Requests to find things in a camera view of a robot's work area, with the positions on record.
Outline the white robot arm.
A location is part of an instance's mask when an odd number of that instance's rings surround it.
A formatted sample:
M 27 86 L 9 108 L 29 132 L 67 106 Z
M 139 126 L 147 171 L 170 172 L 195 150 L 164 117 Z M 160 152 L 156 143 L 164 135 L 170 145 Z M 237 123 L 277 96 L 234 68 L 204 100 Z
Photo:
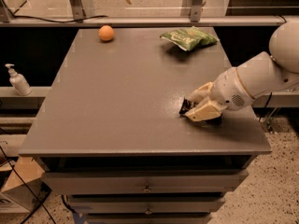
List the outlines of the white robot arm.
M 192 121 L 216 119 L 227 109 L 237 111 L 273 91 L 299 85 L 299 23 L 279 26 L 263 51 L 237 67 L 231 67 L 184 99 L 184 115 Z

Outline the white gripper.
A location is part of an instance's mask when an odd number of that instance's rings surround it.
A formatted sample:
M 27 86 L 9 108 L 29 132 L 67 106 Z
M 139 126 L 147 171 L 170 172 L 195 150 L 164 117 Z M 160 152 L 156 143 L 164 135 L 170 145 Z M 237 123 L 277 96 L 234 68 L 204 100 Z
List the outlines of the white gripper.
M 210 90 L 214 100 L 208 98 Z M 232 67 L 220 74 L 213 83 L 208 82 L 194 90 L 187 100 L 196 103 L 196 106 L 186 113 L 186 117 L 197 122 L 217 118 L 226 108 L 240 110 L 251 105 L 254 98 L 244 87 L 237 68 Z

